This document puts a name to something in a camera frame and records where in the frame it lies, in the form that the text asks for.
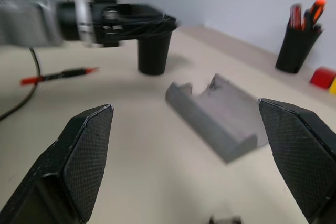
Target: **pen holder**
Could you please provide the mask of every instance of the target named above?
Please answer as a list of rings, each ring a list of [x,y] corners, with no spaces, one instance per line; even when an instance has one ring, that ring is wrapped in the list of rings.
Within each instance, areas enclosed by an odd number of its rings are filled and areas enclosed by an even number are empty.
[[[322,30],[302,31],[287,26],[276,68],[287,73],[297,73],[303,65]]]

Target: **gray 3d-printed part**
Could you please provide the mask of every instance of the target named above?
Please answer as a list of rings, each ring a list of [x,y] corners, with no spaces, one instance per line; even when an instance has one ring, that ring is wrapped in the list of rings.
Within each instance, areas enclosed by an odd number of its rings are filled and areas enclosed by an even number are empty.
[[[200,95],[192,85],[172,83],[167,103],[227,163],[268,143],[254,98],[216,74]]]

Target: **black cylinder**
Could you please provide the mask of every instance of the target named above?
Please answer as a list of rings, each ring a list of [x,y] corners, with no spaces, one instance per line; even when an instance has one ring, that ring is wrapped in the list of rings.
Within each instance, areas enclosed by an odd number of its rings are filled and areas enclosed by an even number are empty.
[[[321,30],[302,31],[288,26],[276,68],[287,73],[299,72],[321,33]]]
[[[164,73],[172,33],[144,37],[138,40],[138,69],[144,74]]]

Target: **textured gripper pad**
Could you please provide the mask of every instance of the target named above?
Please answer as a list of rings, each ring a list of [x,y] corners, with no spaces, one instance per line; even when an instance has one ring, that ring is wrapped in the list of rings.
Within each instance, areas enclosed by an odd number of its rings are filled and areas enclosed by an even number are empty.
[[[276,165],[312,222],[335,194],[334,150],[321,136],[328,131],[327,142],[336,136],[316,114],[292,104],[261,99],[259,110]]]
[[[64,182],[82,221],[92,214],[105,170],[111,112],[91,118],[84,128],[64,169]]]

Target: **white table surface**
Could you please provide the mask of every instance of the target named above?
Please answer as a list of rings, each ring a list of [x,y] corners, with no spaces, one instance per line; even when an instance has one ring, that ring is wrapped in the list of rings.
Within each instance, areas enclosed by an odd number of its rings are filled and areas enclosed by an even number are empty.
[[[176,31],[166,73],[137,72],[136,41],[119,48],[37,50],[43,73],[100,67],[89,76],[40,85],[32,100],[0,123],[0,208],[68,120],[112,103],[107,165],[90,223],[196,224],[211,214],[240,215],[247,224],[307,223],[278,172],[269,146],[225,165],[165,103],[172,81],[201,92],[220,73],[258,98],[315,111],[336,130],[336,110]],[[0,49],[0,112],[28,91],[28,50]]]

